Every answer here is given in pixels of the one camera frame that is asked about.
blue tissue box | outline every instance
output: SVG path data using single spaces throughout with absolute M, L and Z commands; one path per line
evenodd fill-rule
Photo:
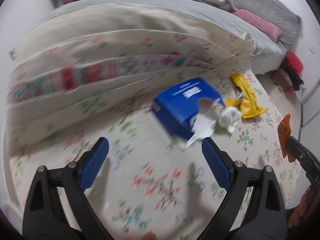
M 170 135 L 189 140 L 193 136 L 192 126 L 199 112 L 198 100 L 220 99 L 219 93 L 201 78 L 194 78 L 175 85 L 156 96 L 152 111 Z

blue gripper pad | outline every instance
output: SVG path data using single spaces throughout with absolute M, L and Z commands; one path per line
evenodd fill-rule
M 82 169 L 80 188 L 85 191 L 86 188 L 92 186 L 97 174 L 107 157 L 109 152 L 109 142 L 106 138 L 100 137 L 96 144 L 88 152 L 91 155 L 90 160 L 86 166 Z
M 232 159 L 222 152 L 210 137 L 202 141 L 202 153 L 220 187 L 229 191 L 233 181 Z

metal screw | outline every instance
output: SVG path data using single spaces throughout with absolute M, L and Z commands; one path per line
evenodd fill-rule
M 270 166 L 265 166 L 267 172 L 272 172 L 272 168 Z
M 39 171 L 39 172 L 42 172 L 44 170 L 45 170 L 45 166 L 44 165 L 39 166 L 38 169 L 37 169 L 37 171 Z
M 238 168 L 241 168 L 243 166 L 243 162 L 242 161 L 235 161 L 235 166 L 237 166 Z
M 73 168 L 75 168 L 76 166 L 77 166 L 77 163 L 76 163 L 76 162 L 69 162 L 69 163 L 68 163 L 68 167 L 69 167 L 69 168 L 72 168 L 72 169 L 73 169 Z

light blue bed sheet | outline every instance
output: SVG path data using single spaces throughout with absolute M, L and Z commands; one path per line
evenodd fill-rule
M 281 43 L 273 42 L 267 35 L 238 16 L 192 0 L 81 0 L 55 9 L 46 18 L 75 8 L 102 3 L 133 3 L 167 8 L 213 22 L 240 37 L 250 33 L 255 44 L 255 52 L 250 59 L 254 74 L 264 74 L 277 69 L 286 54 Z

floor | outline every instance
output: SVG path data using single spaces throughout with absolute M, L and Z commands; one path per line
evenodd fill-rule
M 272 72 L 264 75 L 257 75 L 257 79 L 260 81 L 281 115 L 284 117 L 286 114 L 291 114 L 291 135 L 298 139 L 301 125 L 301 103 L 295 93 L 292 93 L 289 99 L 286 99 L 284 90 L 289 87 L 288 81 L 282 75 L 278 75 L 274 80 L 271 80 L 272 75 Z

